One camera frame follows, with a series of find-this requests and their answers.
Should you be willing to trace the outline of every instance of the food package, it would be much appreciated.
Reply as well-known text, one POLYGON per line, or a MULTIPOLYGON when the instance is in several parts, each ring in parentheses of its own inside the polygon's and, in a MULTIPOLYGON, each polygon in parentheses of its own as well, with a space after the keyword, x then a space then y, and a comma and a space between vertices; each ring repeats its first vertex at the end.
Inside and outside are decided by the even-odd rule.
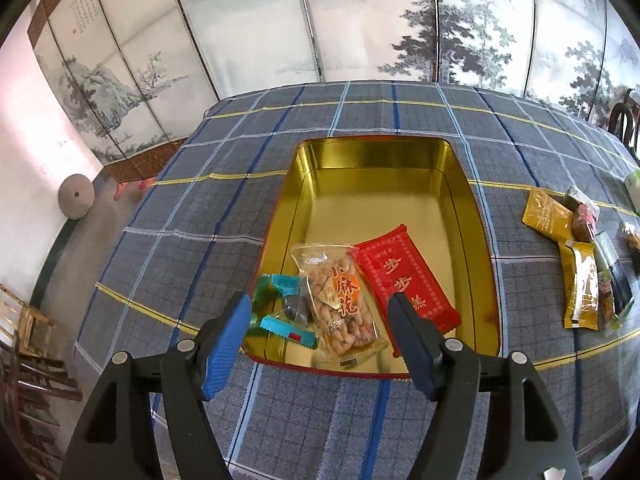
POLYGON ((629 246, 634 270, 636 274, 640 274, 640 235, 638 234, 636 226, 629 222, 622 222, 620 229, 623 235, 625 235, 626 244, 629 246))
POLYGON ((596 219, 586 204, 580 204, 574 211, 571 231, 578 242, 593 244, 596 235, 596 219))
MULTIPOLYGON (((450 305, 431 269, 409 238, 404 224, 356 247, 358 268, 375 293, 385 323, 389 298, 395 292, 404 292, 418 316, 433 321, 441 333, 460 325, 460 314, 450 305)), ((391 330, 388 332, 394 356, 398 357, 398 345, 391 330)))
POLYGON ((595 237, 596 268, 598 272, 604 270, 609 272, 611 280, 611 290, 613 292, 614 317, 622 313, 630 303, 633 303, 634 295, 631 285, 625 272, 616 249, 606 232, 601 232, 595 237))
POLYGON ((598 273, 593 244, 564 240, 558 243, 564 277, 565 328, 598 329, 598 273))
POLYGON ((293 342, 315 348, 316 336, 308 328, 311 323, 310 299, 299 276, 263 274, 256 283, 254 304, 276 301, 274 312, 264 316, 260 328, 293 342))
POLYGON ((297 244, 292 256, 305 278, 318 335, 319 368, 350 368, 386 348, 356 272, 351 246, 297 244))
POLYGON ((615 315, 613 312, 613 290, 611 288, 611 273, 609 270, 601 270, 598 273, 598 307, 602 313, 602 319, 607 324, 615 315))
POLYGON ((522 222, 547 238, 559 242, 573 240, 573 214, 538 187, 529 191, 522 222))
POLYGON ((580 204, 586 205, 591 212, 593 213, 593 217, 595 221, 598 221, 598 216, 600 216, 600 207, 593 200, 591 200, 588 196, 586 196, 583 192, 581 192, 577 187, 571 186, 564 195, 562 199, 562 204, 569 210, 575 212, 578 209, 580 204))
POLYGON ((625 187, 636 213, 640 214, 640 170, 632 171, 626 176, 625 187))

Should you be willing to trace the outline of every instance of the dark wooden chair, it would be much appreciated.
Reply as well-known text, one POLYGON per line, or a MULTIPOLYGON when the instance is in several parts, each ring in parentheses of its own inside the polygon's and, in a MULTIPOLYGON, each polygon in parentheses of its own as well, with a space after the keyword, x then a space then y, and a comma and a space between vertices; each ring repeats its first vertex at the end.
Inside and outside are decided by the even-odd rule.
POLYGON ((16 381, 16 387, 21 392, 82 402, 82 391, 78 388, 78 384, 68 376, 64 367, 58 365, 59 362, 37 356, 23 359, 18 350, 20 336, 17 332, 14 333, 12 346, 10 369, 11 364, 14 364, 16 371, 10 380, 12 378, 16 381), (53 386, 52 383, 65 386, 65 388, 53 386))
POLYGON ((639 128, 640 104, 633 99, 632 91, 629 89, 626 91, 623 101, 616 103, 611 110, 608 131, 622 142, 636 163, 640 164, 638 159, 639 128))
POLYGON ((4 417, 18 448, 31 470, 47 479, 57 479, 62 455, 51 432, 60 425, 52 416, 47 397, 82 400, 75 380, 60 360, 23 354, 16 331, 9 351, 4 347, 2 392, 4 417))

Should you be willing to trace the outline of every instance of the metal tray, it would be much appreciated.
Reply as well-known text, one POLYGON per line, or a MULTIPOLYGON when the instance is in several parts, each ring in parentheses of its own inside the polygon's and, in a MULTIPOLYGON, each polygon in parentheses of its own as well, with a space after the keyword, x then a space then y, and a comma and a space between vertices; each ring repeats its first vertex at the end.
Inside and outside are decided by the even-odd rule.
MULTIPOLYGON (((361 136, 309 139, 296 149, 264 243, 258 275, 296 274, 296 243, 356 244, 399 224, 429 265, 462 325, 449 333, 475 351, 496 355, 500 326, 491 258, 471 188, 443 139, 361 136)), ((388 340, 366 291, 380 336, 388 340)), ((260 317, 277 304, 254 304, 260 317)), ((247 334, 254 360, 318 373, 407 378, 391 345, 349 370, 313 368, 312 350, 262 329, 247 334)))

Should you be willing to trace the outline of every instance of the red snack package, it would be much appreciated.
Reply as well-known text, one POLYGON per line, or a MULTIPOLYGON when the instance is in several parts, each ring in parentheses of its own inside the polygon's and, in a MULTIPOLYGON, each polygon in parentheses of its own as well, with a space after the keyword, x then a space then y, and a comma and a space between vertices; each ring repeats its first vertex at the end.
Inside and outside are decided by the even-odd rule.
POLYGON ((462 323, 449 303, 429 266, 400 224, 381 237, 357 244, 356 263, 369 281, 386 324, 394 357, 400 356, 386 320, 386 304, 395 292, 404 292, 418 316, 430 319, 447 333, 462 323))

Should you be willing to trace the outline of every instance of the floor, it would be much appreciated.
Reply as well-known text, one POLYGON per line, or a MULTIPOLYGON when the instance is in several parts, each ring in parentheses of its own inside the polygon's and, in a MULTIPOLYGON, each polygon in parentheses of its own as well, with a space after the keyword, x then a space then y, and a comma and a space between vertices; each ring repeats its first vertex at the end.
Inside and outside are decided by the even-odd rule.
MULTIPOLYGON (((94 206, 71 235, 53 271, 41 307, 44 314, 63 327, 64 333, 59 334, 57 341, 59 353, 65 357, 70 373, 78 378, 85 399, 94 387, 97 374, 78 373, 74 365, 77 361, 72 358, 73 341, 78 335, 95 282, 143 194, 138 186, 131 185, 114 201, 115 191, 116 182, 111 178, 96 190, 94 206)), ((50 400, 50 404, 60 423, 58 447, 65 451, 82 412, 82 404, 55 398, 50 400)))

